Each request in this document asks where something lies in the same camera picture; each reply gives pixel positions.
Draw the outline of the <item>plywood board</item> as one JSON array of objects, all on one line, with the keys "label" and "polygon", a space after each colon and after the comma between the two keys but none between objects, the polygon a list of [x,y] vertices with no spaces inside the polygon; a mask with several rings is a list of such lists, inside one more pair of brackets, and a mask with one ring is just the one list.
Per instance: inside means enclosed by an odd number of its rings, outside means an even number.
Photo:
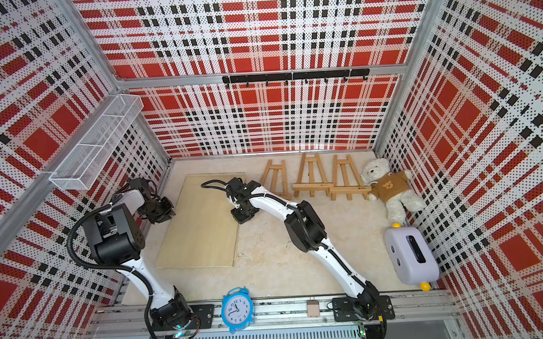
[{"label": "plywood board", "polygon": [[220,189],[243,173],[192,174],[185,177],[175,217],[162,242],[156,267],[229,268],[235,259],[239,224],[233,205]]}]

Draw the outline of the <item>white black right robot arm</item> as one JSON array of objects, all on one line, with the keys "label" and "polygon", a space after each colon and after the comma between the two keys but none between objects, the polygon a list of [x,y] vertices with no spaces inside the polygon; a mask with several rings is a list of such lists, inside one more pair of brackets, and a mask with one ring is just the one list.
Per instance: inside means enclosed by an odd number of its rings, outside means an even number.
[{"label": "white black right robot arm", "polygon": [[337,251],[309,202],[288,201],[274,195],[258,182],[245,184],[236,177],[225,184],[224,191],[234,206],[231,214],[239,224],[251,220],[260,211],[281,220],[291,242],[301,252],[313,255],[336,278],[353,304],[352,310],[359,320],[386,321],[378,289]]}]

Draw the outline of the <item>wooden easel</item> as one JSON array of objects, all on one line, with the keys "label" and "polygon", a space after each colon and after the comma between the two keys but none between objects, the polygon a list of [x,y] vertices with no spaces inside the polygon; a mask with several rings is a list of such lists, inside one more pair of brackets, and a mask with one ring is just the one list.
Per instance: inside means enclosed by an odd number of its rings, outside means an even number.
[{"label": "wooden easel", "polygon": [[288,188],[288,172],[285,160],[280,163],[268,160],[260,184],[273,194],[289,201],[292,200],[292,193]]},{"label": "wooden easel", "polygon": [[344,195],[348,201],[352,201],[354,195],[360,195],[365,200],[370,200],[369,188],[361,180],[351,155],[346,155],[343,158],[338,155],[333,157],[331,183],[329,193],[332,201],[337,201],[341,195]]},{"label": "wooden easel", "polygon": [[315,197],[317,192],[322,192],[329,197],[332,186],[319,153],[303,153],[296,183],[292,184],[293,196],[297,198],[302,192],[309,192]]}]

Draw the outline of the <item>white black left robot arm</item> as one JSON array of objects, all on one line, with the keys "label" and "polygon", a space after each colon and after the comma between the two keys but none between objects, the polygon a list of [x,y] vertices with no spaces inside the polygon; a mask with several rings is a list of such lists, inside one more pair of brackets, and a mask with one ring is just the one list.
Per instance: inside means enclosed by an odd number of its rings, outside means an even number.
[{"label": "white black left robot arm", "polygon": [[151,326],[182,329],[194,313],[176,286],[163,280],[141,255],[145,235],[134,216],[150,223],[168,221],[173,204],[155,192],[152,180],[129,179],[106,205],[86,213],[67,237],[67,253],[78,266],[115,270],[133,283],[147,299],[146,320]]}]

